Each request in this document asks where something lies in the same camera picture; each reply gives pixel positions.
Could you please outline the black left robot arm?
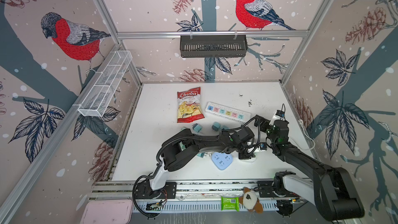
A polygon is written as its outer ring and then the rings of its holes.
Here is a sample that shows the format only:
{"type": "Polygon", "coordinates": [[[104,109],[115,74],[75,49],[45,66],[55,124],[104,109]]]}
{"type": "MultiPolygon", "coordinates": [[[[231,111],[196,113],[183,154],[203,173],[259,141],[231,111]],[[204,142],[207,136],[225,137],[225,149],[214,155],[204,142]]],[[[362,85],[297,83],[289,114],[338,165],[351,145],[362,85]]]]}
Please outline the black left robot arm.
{"type": "Polygon", "coordinates": [[[137,203],[137,196],[154,198],[167,194],[164,190],[171,172],[182,169],[197,154],[219,152],[231,154],[238,152],[251,156],[260,145],[261,131],[254,134],[250,127],[222,129],[217,135],[197,135],[190,129],[183,129],[165,141],[156,154],[157,166],[153,173],[141,175],[133,185],[132,202],[139,213],[148,219],[155,219],[158,213],[145,212],[137,203]]]}

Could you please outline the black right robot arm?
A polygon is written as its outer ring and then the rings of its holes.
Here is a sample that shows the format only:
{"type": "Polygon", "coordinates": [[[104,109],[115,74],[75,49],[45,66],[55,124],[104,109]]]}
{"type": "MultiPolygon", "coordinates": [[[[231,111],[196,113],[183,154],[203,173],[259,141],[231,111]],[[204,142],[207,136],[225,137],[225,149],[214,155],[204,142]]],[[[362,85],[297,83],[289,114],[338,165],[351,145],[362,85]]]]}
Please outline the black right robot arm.
{"type": "Polygon", "coordinates": [[[269,121],[255,116],[255,127],[266,134],[275,156],[304,173],[301,178],[293,172],[277,172],[273,190],[278,196],[289,193],[312,203],[327,221],[362,218],[363,204],[349,173],[315,160],[289,142],[288,121],[269,121]]]}

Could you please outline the white square power socket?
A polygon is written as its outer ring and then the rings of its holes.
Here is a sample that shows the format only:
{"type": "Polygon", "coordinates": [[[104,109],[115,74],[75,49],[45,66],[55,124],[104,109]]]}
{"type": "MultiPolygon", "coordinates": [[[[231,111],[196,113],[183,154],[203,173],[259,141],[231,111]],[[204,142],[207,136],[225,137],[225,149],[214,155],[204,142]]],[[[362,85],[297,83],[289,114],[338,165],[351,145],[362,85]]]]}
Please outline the white square power socket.
{"type": "Polygon", "coordinates": [[[255,152],[243,152],[238,154],[238,159],[242,162],[254,163],[257,158],[255,152]]]}

